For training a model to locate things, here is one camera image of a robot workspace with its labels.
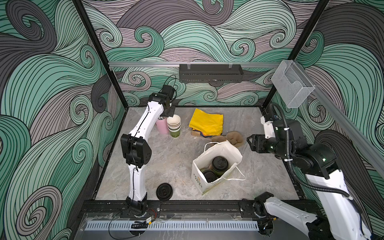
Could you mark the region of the black cup lid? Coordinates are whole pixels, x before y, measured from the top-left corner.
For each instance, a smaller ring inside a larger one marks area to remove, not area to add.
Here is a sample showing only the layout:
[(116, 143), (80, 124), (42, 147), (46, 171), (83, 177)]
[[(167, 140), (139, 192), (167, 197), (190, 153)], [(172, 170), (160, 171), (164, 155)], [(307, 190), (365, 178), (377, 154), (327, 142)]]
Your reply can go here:
[(215, 175), (215, 173), (212, 170), (205, 170), (203, 172), (203, 175), (204, 175), (207, 183), (212, 183), (212, 182), (217, 180), (217, 176)]
[(225, 172), (228, 167), (228, 160), (222, 156), (215, 157), (212, 161), (212, 168), (217, 172)]

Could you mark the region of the white paper gift bag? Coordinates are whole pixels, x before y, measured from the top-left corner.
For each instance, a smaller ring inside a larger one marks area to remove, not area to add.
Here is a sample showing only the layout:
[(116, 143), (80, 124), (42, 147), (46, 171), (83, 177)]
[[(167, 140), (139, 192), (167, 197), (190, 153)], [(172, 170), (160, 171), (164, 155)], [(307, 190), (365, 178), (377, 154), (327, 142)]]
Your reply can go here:
[(238, 148), (229, 141), (207, 143), (204, 152), (192, 162), (191, 180), (202, 195), (221, 182), (245, 181), (238, 168), (242, 160)]

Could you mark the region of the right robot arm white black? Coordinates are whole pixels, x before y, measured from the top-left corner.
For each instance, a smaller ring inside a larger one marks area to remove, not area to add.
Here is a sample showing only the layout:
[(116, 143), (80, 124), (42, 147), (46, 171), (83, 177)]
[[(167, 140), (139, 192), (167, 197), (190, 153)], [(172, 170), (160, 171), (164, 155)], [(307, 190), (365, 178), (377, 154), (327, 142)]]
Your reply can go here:
[(278, 218), (311, 240), (378, 239), (365, 224), (363, 210), (347, 188), (334, 151), (323, 144), (309, 144), (301, 124), (288, 119), (275, 103), (261, 122), (264, 134), (247, 139), (251, 150), (282, 159), (297, 183), (317, 193), (325, 216), (308, 213), (265, 192), (254, 202), (260, 233), (272, 230), (273, 218)]

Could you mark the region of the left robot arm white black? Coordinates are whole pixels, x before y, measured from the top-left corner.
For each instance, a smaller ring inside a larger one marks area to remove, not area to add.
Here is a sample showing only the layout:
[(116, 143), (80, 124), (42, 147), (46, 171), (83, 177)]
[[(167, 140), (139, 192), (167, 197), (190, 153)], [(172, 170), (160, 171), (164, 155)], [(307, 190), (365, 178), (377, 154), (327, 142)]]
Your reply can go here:
[(175, 92), (174, 87), (164, 85), (158, 93), (152, 93), (138, 123), (129, 134), (121, 136), (123, 158), (130, 171), (130, 192), (127, 204), (134, 215), (142, 216), (147, 211), (145, 170), (152, 157), (148, 138), (160, 117), (173, 116), (172, 101)]

